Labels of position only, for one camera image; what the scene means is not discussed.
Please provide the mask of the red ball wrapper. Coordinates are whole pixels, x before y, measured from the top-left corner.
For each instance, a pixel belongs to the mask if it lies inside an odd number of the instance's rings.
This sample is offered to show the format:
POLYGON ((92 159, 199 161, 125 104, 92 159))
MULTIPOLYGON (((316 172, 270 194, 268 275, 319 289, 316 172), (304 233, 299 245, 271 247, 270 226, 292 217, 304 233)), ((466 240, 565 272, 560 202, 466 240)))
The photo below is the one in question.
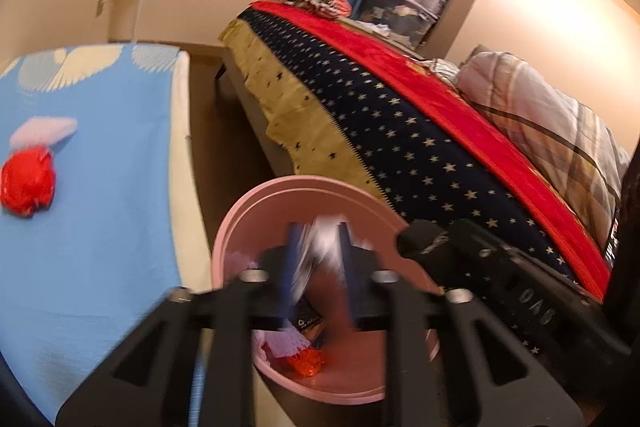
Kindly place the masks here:
POLYGON ((16 150, 1 168, 1 206, 30 218, 53 202, 56 174, 53 154, 45 146, 16 150))

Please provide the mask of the pink bubble wrap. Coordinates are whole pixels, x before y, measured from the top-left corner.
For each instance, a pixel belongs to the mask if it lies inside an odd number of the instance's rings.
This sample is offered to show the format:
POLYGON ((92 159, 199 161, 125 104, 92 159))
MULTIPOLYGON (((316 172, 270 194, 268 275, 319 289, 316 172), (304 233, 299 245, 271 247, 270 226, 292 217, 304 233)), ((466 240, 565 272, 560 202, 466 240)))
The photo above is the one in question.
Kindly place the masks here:
POLYGON ((10 136, 10 150, 45 146, 52 147, 72 136, 78 122, 66 117, 32 117, 21 124, 10 136))

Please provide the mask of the white tissue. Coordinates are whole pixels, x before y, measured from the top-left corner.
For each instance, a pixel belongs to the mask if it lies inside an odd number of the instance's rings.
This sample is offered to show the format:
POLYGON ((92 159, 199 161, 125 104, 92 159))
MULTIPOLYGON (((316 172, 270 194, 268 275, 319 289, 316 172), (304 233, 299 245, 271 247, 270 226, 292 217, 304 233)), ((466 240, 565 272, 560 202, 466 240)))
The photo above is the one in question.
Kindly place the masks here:
POLYGON ((253 340, 266 358, 274 359, 294 357, 310 347, 309 340, 291 325, 278 331, 255 331, 253 340))

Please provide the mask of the white paper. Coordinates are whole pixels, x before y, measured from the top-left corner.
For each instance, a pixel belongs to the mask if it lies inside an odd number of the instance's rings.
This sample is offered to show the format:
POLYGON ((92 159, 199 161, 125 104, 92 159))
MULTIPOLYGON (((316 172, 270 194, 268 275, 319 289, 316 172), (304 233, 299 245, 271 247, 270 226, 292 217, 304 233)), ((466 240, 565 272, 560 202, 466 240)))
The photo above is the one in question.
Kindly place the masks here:
POLYGON ((296 265, 292 280, 292 303, 303 297, 314 269, 328 269, 341 284, 345 284, 345 269, 341 229, 349 230, 343 216, 319 216, 303 226, 297 243, 296 265))

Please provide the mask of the red plastic bag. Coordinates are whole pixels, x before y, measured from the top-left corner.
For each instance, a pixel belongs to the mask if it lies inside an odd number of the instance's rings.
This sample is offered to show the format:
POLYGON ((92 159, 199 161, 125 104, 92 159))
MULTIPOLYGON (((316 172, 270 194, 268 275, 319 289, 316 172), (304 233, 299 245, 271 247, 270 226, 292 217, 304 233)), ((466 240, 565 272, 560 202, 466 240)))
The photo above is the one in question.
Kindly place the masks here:
POLYGON ((280 358, 279 362, 287 372, 302 378, 316 376, 326 363, 323 351, 311 346, 297 351, 295 355, 280 358))

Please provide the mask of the striped cloth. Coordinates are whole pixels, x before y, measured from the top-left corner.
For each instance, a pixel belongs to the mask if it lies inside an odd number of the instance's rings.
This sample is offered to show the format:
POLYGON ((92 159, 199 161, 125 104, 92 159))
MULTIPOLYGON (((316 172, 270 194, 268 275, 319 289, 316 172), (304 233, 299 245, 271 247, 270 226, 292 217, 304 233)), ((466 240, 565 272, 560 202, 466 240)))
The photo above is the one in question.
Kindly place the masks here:
POLYGON ((341 17, 349 17, 352 14, 352 6, 347 0, 280 0, 281 2, 295 6, 301 10, 314 13, 318 16, 336 20, 341 17))

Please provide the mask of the plaid pillow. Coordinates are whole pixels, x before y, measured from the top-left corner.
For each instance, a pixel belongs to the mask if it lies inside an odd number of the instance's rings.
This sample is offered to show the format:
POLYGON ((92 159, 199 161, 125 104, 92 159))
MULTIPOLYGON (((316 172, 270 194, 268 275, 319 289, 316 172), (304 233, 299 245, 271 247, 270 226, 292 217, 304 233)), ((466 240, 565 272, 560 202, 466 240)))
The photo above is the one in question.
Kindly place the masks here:
POLYGON ((508 52, 474 55, 456 87, 529 159, 604 251, 630 164, 605 122, 508 52))

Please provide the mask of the black plastic pouch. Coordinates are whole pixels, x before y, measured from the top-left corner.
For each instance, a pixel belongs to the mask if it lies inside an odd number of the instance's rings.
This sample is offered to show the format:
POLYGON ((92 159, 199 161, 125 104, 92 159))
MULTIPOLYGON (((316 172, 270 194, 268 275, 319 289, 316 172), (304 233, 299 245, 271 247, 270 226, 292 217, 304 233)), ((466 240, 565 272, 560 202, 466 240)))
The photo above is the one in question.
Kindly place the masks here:
POLYGON ((314 306, 302 298, 296 303, 294 319, 295 328, 314 346, 321 346, 326 330, 326 319, 314 309, 314 306))

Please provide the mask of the blue cloth covered table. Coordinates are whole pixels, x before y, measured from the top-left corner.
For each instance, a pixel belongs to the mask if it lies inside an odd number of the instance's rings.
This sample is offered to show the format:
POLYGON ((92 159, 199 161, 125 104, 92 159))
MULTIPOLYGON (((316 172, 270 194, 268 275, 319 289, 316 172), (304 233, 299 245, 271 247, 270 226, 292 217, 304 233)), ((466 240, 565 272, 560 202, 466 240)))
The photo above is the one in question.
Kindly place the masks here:
POLYGON ((52 204, 1 216, 1 354, 48 421, 168 289, 208 291, 190 147, 189 57, 126 43, 22 56, 1 75, 1 138, 72 118, 52 204))

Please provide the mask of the pink plastic trash bin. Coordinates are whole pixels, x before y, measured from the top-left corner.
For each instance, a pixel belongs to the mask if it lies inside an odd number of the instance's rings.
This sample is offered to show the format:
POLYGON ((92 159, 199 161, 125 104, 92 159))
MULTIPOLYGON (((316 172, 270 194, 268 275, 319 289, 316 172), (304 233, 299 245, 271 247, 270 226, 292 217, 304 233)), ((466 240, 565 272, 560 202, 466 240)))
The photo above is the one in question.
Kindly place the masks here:
MULTIPOLYGON (((437 291, 416 262, 398 254, 396 237, 407 222, 367 192, 322 176, 280 176, 252 188, 231 207, 215 239, 213 286, 224 286, 264 251, 284 244, 292 223, 310 225, 319 216, 343 216, 352 241, 374 251, 382 268, 397 272, 420 291, 437 291)), ((256 369, 275 384, 314 401, 357 405, 382 400, 383 333, 354 329, 345 284, 326 268, 314 269, 303 298, 326 319, 324 340, 318 346, 326 361, 321 371, 314 377, 298 377, 255 347, 256 369)))

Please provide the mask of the clear storage box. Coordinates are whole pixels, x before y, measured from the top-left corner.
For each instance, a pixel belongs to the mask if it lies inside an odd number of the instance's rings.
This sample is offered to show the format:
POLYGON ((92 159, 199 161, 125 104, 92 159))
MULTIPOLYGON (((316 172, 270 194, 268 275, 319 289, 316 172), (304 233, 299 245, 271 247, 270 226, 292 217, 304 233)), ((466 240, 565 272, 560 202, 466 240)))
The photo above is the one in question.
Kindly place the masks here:
POLYGON ((438 17, 413 0, 362 0, 358 20, 388 28, 387 38, 416 49, 438 17))

